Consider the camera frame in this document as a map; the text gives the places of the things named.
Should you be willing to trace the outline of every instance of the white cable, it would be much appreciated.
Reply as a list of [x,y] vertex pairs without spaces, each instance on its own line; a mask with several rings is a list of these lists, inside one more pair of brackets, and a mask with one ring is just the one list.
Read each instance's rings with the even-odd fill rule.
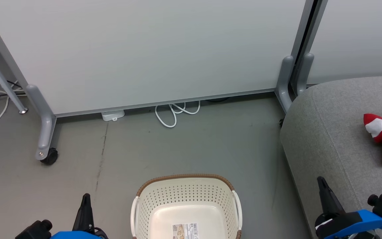
[[[181,111],[176,112],[176,111],[172,108],[172,105],[175,106],[176,108],[180,109]],[[179,115],[179,114],[182,113],[182,112],[185,112],[185,113],[187,113],[188,115],[195,115],[195,114],[197,114],[198,111],[200,110],[200,101],[198,101],[198,108],[197,108],[197,110],[196,110],[195,112],[189,112],[189,111],[185,110],[185,108],[186,108],[186,103],[184,103],[184,108],[181,108],[181,107],[179,107],[179,106],[176,105],[176,104],[169,104],[170,111],[172,112],[172,114],[173,114],[173,118],[175,119],[175,123],[173,123],[172,125],[168,125],[168,124],[165,124],[165,123],[163,122],[163,120],[160,118],[159,114],[157,113],[157,107],[158,107],[158,106],[156,106],[156,108],[154,109],[154,112],[156,113],[156,116],[157,116],[157,118],[159,119],[160,123],[162,123],[164,126],[166,126],[166,127],[168,127],[168,128],[173,128],[173,127],[176,126],[176,122],[177,122],[177,120],[176,120],[176,115]]]
[[[18,91],[23,91],[23,89],[15,89],[15,90],[14,90],[14,92],[18,92]],[[4,115],[5,111],[7,110],[7,107],[8,107],[8,101],[10,101],[10,97],[7,97],[6,106],[4,107],[3,112],[1,112],[1,114],[0,114],[0,118]]]

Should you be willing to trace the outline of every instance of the gray floor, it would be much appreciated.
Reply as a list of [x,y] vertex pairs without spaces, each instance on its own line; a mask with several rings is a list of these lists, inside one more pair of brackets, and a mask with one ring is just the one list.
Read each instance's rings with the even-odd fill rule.
[[[273,95],[204,102],[198,114],[179,115],[173,129],[152,108],[126,111],[116,122],[100,115],[59,119],[53,140],[59,159],[52,166],[34,159],[40,120],[22,101],[27,114],[10,103],[0,120],[0,238],[42,219],[52,221],[53,233],[70,230],[84,193],[91,194],[98,227],[111,239],[131,238],[130,207],[139,187],[186,173],[231,181],[243,207],[243,239],[309,238],[279,144],[283,113]],[[168,111],[161,117],[172,121]]]

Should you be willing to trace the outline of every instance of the floor crack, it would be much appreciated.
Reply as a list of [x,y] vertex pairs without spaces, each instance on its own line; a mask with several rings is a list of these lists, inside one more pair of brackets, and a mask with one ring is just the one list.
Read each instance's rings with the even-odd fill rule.
[[108,129],[109,129],[109,124],[107,123],[107,126],[106,126],[106,133],[105,133],[105,135],[104,135],[103,149],[101,150],[100,165],[99,165],[99,167],[98,167],[97,185],[95,186],[95,194],[97,194],[98,181],[100,180],[101,171],[103,170],[103,164],[104,164],[104,149],[106,148],[106,139],[107,139],[107,131],[108,131]]

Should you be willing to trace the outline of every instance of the basket bottom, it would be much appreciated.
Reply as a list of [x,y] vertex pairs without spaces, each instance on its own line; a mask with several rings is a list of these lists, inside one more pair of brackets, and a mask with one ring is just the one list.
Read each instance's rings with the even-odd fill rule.
[[[159,206],[150,216],[149,239],[173,236],[179,239],[235,239],[235,235],[228,235],[223,216],[223,209],[216,203],[193,201]],[[198,234],[192,233],[191,237],[180,238],[173,229],[174,225],[191,223],[197,224],[198,231]]]

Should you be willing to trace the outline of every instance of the barcode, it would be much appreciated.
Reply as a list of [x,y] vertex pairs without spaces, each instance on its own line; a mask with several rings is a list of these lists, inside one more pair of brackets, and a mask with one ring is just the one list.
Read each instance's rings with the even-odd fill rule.
[[194,227],[194,229],[193,229],[194,230],[194,235],[197,236],[198,235],[197,224],[193,223],[192,225]]

